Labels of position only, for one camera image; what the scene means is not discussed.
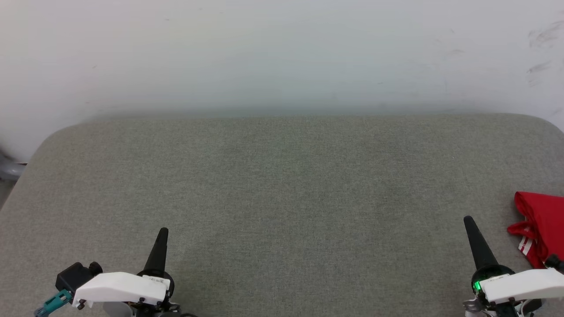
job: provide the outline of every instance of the green light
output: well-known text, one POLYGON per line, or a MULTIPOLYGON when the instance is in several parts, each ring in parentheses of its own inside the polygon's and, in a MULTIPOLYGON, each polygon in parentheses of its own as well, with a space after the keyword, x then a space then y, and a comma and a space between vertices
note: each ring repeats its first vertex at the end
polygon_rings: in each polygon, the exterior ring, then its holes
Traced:
POLYGON ((476 292, 479 292, 482 287, 480 286, 480 281, 476 281, 476 283, 474 283, 474 289, 476 290, 476 292))

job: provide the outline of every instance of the teal cable connector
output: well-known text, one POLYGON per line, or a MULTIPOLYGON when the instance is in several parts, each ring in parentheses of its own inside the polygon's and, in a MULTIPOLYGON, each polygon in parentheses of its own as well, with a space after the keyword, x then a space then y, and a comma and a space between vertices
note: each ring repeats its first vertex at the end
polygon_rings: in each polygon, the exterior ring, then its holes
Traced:
POLYGON ((57 293, 57 295, 51 297, 48 301, 43 303, 42 308, 39 308, 35 312, 33 312, 35 314, 34 316, 48 317, 49 314, 63 307, 66 303, 70 302, 71 299, 71 294, 66 289, 63 289, 59 293, 57 293))

